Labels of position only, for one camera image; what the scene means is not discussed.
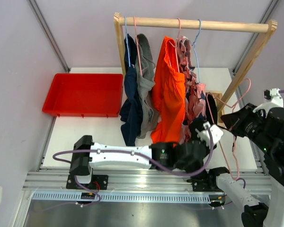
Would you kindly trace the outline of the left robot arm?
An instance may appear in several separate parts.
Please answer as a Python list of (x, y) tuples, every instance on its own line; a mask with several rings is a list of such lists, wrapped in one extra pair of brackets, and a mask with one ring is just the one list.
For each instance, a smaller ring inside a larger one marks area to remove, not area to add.
[(69, 173), (77, 176), (82, 189), (93, 185), (91, 169), (100, 166), (154, 168), (181, 177), (198, 176), (208, 166), (223, 132), (209, 122), (192, 123), (189, 130), (192, 137), (188, 142), (158, 142), (142, 147), (86, 142), (87, 137), (83, 136), (72, 151)]

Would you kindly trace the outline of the grey shorts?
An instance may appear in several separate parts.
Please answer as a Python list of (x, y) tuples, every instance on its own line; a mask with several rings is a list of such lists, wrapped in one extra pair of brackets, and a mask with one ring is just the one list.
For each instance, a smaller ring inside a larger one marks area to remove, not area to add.
[(155, 85), (155, 63), (153, 62), (149, 41), (144, 34), (138, 34), (140, 57), (142, 64), (142, 77), (140, 75), (138, 57), (135, 67), (137, 71), (137, 84), (140, 102), (142, 104), (142, 123), (139, 139), (144, 139), (147, 132), (153, 131), (158, 123), (159, 112), (152, 101), (152, 88)]

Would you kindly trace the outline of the blue wire hanger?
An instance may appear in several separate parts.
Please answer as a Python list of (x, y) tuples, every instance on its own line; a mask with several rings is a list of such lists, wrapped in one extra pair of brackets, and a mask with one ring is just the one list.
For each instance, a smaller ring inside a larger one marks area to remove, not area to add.
[(124, 16), (124, 23), (125, 23), (125, 41), (126, 41), (126, 49), (127, 49), (127, 57), (128, 57), (128, 67), (134, 68), (133, 64), (131, 63), (131, 53), (130, 53), (130, 46), (128, 41), (128, 32), (127, 32), (127, 17)]
[(194, 41), (191, 43), (191, 46), (193, 47), (193, 51), (194, 51), (194, 54), (195, 54), (195, 60), (196, 60), (196, 66), (197, 66), (197, 77), (198, 77), (198, 83), (201, 82), (201, 79), (200, 79), (200, 65), (199, 65), (199, 58), (198, 58), (198, 53), (197, 53), (197, 49), (196, 49), (196, 44), (197, 44), (197, 41), (198, 41), (198, 37), (201, 33), (201, 30), (202, 30), (202, 20), (201, 19), (198, 19), (199, 21), (199, 29), (198, 29), (198, 33), (196, 34), (195, 36), (195, 39)]

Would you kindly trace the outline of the orange shorts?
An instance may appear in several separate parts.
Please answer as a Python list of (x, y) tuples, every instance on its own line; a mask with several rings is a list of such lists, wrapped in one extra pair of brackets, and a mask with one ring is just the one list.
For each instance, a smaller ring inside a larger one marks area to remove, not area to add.
[(165, 36), (155, 71), (152, 101), (161, 121), (151, 133), (153, 143), (179, 142), (185, 117), (185, 75), (179, 71), (176, 42)]

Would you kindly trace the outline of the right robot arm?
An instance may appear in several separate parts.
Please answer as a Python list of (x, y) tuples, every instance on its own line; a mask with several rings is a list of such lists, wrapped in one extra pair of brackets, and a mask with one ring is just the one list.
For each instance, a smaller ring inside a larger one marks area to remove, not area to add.
[(242, 109), (221, 116), (226, 128), (236, 137), (247, 137), (263, 153), (271, 176), (272, 193), (269, 205), (251, 196), (225, 167), (206, 172), (203, 179), (193, 177), (191, 183), (202, 182), (206, 189), (222, 190), (241, 209), (245, 227), (284, 227), (284, 107), (272, 102)]

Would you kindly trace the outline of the pink patterned shorts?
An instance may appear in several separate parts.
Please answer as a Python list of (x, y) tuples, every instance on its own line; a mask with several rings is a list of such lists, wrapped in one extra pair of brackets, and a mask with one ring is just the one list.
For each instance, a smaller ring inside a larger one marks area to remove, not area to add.
[(185, 36), (178, 41), (177, 56), (179, 69), (185, 76), (185, 117), (182, 122), (179, 143), (191, 138), (189, 125), (197, 120), (204, 121), (205, 116), (205, 84), (198, 83), (195, 67), (191, 63), (191, 43)]

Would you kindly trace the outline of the navy blue shorts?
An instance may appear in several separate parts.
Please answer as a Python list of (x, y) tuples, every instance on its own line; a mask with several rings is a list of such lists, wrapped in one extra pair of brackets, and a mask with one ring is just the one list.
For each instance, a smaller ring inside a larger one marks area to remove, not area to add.
[[(130, 35), (128, 35), (128, 41), (131, 53), (131, 63), (134, 66), (137, 57), (137, 47), (135, 41)], [(124, 62), (126, 71), (124, 79), (124, 91), (127, 99), (123, 103), (120, 110), (121, 121), (124, 122), (123, 125), (121, 125), (121, 133), (126, 146), (134, 146), (136, 138), (140, 135), (141, 132), (142, 105), (137, 90), (137, 71), (135, 66), (134, 68), (128, 67), (126, 48), (124, 54)]]

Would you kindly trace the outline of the black shorts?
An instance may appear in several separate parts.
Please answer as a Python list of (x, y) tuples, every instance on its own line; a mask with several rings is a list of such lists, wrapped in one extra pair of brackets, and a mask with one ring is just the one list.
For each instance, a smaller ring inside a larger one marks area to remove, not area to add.
[(218, 122), (217, 106), (214, 97), (209, 93), (206, 94), (205, 104), (206, 104), (205, 106), (206, 120), (210, 124), (217, 124)]

